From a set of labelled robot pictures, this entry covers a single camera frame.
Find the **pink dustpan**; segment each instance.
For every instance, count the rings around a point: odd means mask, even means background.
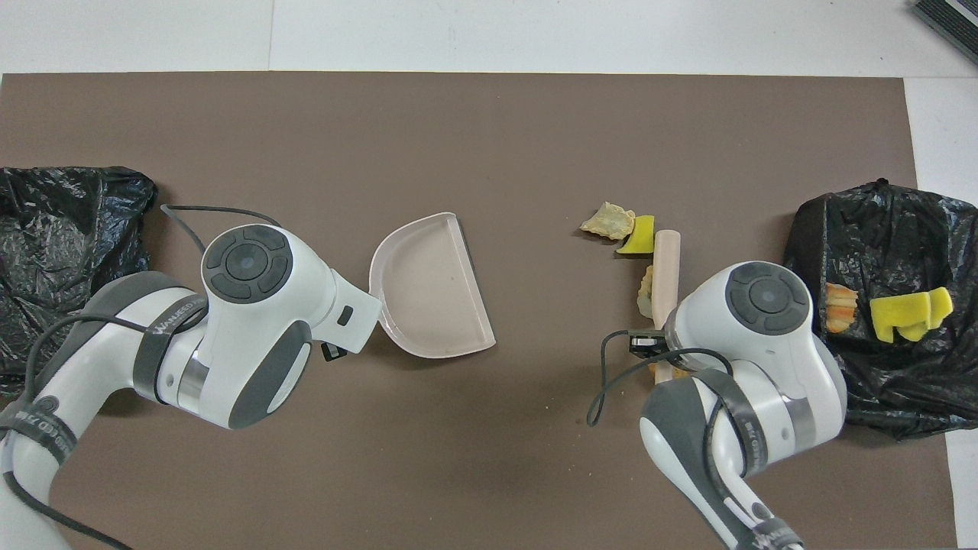
[[[458,217],[441,212],[388,235],[374,252],[370,294],[380,325],[405,351],[430,359],[496,343]]]

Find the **plastic bag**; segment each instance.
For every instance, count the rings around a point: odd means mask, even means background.
[[[820,306],[815,333],[840,359],[851,424],[896,439],[978,427],[978,209],[879,179],[804,203],[784,265]],[[825,328],[826,283],[859,294],[846,331]],[[947,287],[955,311],[920,342],[876,338],[869,300]]]
[[[149,267],[140,237],[155,200],[153,181],[124,167],[0,171],[0,394],[22,389],[30,347],[51,323]],[[39,364],[68,330],[42,348]]]

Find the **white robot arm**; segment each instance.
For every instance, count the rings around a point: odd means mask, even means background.
[[[639,427],[652,461],[728,548],[803,548],[744,479],[842,429],[845,382],[811,332],[813,309],[801,279],[784,267],[728,267],[684,299],[663,331],[624,331],[647,360],[592,405],[663,358],[693,372],[655,387]]]
[[[3,548],[68,548],[25,499],[47,501],[55,473],[112,392],[134,388],[212,424],[244,428],[282,405],[313,342],[328,360],[359,352],[379,318],[376,298],[280,227],[223,233],[200,274],[206,298],[153,271],[105,285],[78,317],[92,320],[73,327],[37,390],[4,411],[0,469],[16,483],[0,484]],[[14,492],[18,485],[27,495]]]

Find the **yellow object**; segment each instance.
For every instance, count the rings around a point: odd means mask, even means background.
[[[913,293],[869,301],[872,328],[881,341],[893,343],[893,329],[911,342],[936,329],[952,311],[951,294],[941,287],[929,293]]]
[[[897,332],[911,342],[920,342],[923,335],[927,334],[927,323],[920,322],[908,327],[897,327]]]
[[[636,216],[632,234],[616,252],[620,254],[651,254],[655,250],[654,229],[655,216]]]
[[[951,303],[951,293],[948,289],[941,287],[930,291],[930,319],[928,329],[936,329],[941,326],[941,321],[955,310]]]

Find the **black control button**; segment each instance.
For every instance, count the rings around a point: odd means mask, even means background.
[[[251,225],[244,229],[244,237],[257,241],[270,251],[276,251],[286,245],[286,236],[271,227]]]
[[[239,281],[250,281],[265,272],[268,255],[257,245],[244,243],[231,249],[225,262],[228,273]]]
[[[791,291],[778,279],[761,279],[750,286],[750,302],[765,313],[781,313],[791,302]]]
[[[750,263],[745,263],[735,269],[733,273],[731,273],[731,278],[743,285],[749,285],[760,277],[772,274],[773,272],[771,266],[767,263],[751,261]]]
[[[774,333],[786,334],[797,329],[804,322],[805,313],[801,309],[792,307],[777,317],[765,319],[764,328]]]
[[[735,311],[741,319],[746,321],[748,324],[753,325],[757,322],[757,319],[761,316],[761,312],[754,307],[754,304],[750,302],[750,298],[747,297],[746,289],[740,287],[730,287],[728,288],[728,293],[730,296],[731,306],[733,311]]]
[[[272,267],[268,273],[258,279],[258,290],[263,293],[271,292],[282,281],[289,269],[289,259],[285,256],[275,256],[272,258]]]
[[[210,284],[218,293],[224,296],[236,299],[251,298],[251,289],[247,285],[236,283],[223,273],[218,273],[211,277]]]
[[[771,510],[768,510],[767,506],[761,504],[760,502],[755,502],[754,504],[752,504],[750,507],[750,511],[754,513],[754,516],[758,520],[769,520],[770,518],[773,518],[775,516],[774,514],[771,513]]]
[[[788,289],[791,291],[791,299],[795,303],[808,305],[808,292],[798,279],[795,279],[790,273],[781,273],[778,275],[778,278],[788,286]]]
[[[336,324],[340,327],[345,327],[346,323],[350,322],[350,317],[353,316],[353,308],[349,305],[343,307],[343,311],[339,314],[339,318],[336,319]]]
[[[234,243],[234,233],[229,233],[217,241],[214,241],[214,243],[210,245],[210,249],[207,251],[207,258],[204,265],[206,265],[208,269],[214,269],[220,266],[221,258],[224,257],[224,252],[227,252]]]

